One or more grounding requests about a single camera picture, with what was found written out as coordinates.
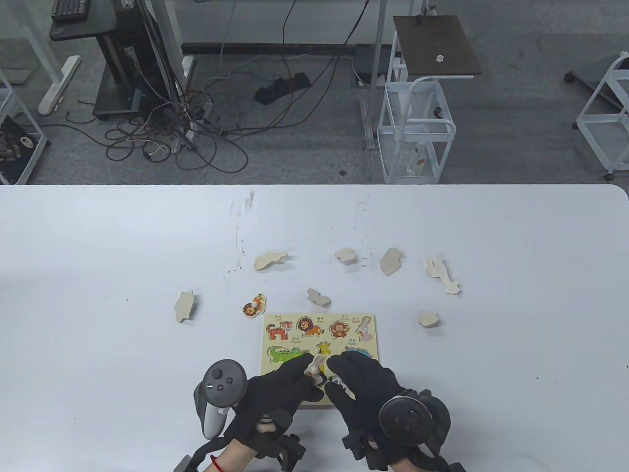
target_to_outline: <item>bottle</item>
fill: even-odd
[[[428,133],[426,125],[421,126],[421,131]],[[424,170],[424,165],[428,158],[428,147],[425,142],[415,143],[415,149],[409,153],[408,165],[406,166],[406,174],[409,177],[418,177]]]

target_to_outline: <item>black desk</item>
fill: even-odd
[[[394,16],[408,75],[477,76],[482,69],[454,15]]]
[[[105,57],[105,70],[94,105],[94,116],[112,120],[135,116],[140,110],[142,91],[131,86],[112,43],[118,18],[114,0],[90,0],[87,18],[79,21],[53,21],[52,41],[96,38]]]

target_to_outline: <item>giraffe puzzle piece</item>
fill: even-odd
[[[265,252],[261,256],[255,258],[253,268],[257,271],[261,271],[269,267],[271,264],[281,261],[286,256],[288,256],[287,252]]]
[[[435,279],[441,279],[445,285],[445,292],[450,295],[456,295],[461,291],[458,282],[453,282],[448,277],[448,269],[445,268],[443,259],[428,259],[426,263],[426,273]]]
[[[177,303],[175,303],[175,319],[177,323],[183,323],[190,318],[192,306],[194,304],[194,292],[181,292]]]

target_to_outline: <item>human hand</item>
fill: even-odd
[[[323,398],[313,378],[304,374],[313,358],[305,353],[284,362],[276,371],[250,378],[245,396],[232,407],[236,416],[226,429],[225,438],[251,447],[249,439],[256,432],[266,433],[271,439],[283,435],[301,402]]]
[[[370,468],[386,470],[387,464],[397,463],[416,450],[416,447],[396,444],[384,434],[380,426],[380,409],[404,390],[391,369],[382,367],[375,359],[359,352],[343,352],[332,356],[328,359],[328,367],[356,397],[352,400],[339,384],[328,382],[325,386],[325,393],[343,416],[350,436],[364,433],[369,446],[377,450],[377,454],[370,454],[370,451],[366,453]]]

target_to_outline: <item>animal puzzle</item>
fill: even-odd
[[[305,352],[326,357],[355,351],[378,359],[376,321],[373,315],[312,313],[309,315],[264,315],[262,373],[276,370],[283,362]],[[345,385],[328,369],[321,372],[328,381]],[[302,407],[330,406],[327,396],[318,403],[304,402]]]

